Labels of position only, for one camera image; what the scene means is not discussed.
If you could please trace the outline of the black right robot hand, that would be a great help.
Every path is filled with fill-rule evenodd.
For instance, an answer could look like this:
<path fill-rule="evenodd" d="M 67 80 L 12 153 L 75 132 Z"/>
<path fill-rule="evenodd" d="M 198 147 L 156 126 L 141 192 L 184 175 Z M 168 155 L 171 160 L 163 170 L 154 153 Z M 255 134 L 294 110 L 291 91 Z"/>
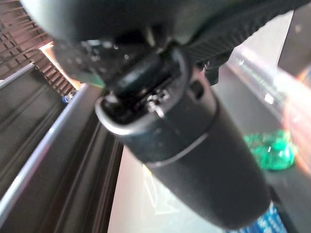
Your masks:
<path fill-rule="evenodd" d="M 211 86 L 232 51 L 305 0 L 23 0 L 95 111 L 179 200 L 227 230 L 263 215 L 264 176 Z"/>

